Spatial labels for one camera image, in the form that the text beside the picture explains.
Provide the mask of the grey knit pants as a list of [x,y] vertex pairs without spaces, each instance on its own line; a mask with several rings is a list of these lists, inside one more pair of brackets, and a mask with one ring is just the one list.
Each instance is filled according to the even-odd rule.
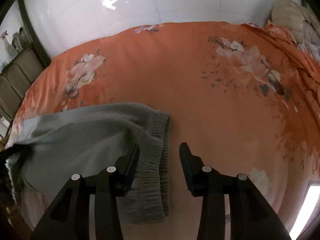
[[131,190],[118,199],[121,222],[165,221],[169,197],[170,115],[138,103],[80,107],[24,120],[7,161],[18,209],[35,228],[73,174],[98,174],[132,143],[140,157]]

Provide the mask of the orange floral bed sheet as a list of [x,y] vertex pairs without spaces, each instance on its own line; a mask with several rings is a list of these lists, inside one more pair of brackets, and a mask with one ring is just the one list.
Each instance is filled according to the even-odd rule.
[[224,22],[132,28],[53,58],[28,90],[8,141],[38,115],[136,102],[171,116],[169,219],[126,239],[194,239],[201,200],[187,191],[180,143],[223,174],[246,173],[291,230],[319,179],[319,64],[286,32]]

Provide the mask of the white spray bottle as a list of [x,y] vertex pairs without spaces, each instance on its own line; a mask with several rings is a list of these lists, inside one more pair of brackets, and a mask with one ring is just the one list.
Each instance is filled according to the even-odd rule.
[[1,64],[7,66],[17,55],[16,49],[7,40],[8,33],[1,34]]

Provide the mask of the beige rumpled blanket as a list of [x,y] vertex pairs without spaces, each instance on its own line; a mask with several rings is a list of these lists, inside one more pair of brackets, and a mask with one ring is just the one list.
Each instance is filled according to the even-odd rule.
[[291,31],[297,48],[319,62],[319,20],[313,12],[292,0],[276,0],[272,22]]

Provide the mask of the metal bed frame headboard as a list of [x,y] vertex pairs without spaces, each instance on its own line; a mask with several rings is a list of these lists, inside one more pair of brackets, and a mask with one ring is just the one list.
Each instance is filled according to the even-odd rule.
[[7,66],[1,64],[1,139],[9,136],[28,89],[51,63],[32,26],[24,0],[15,0],[1,13],[1,34],[4,31],[18,55]]

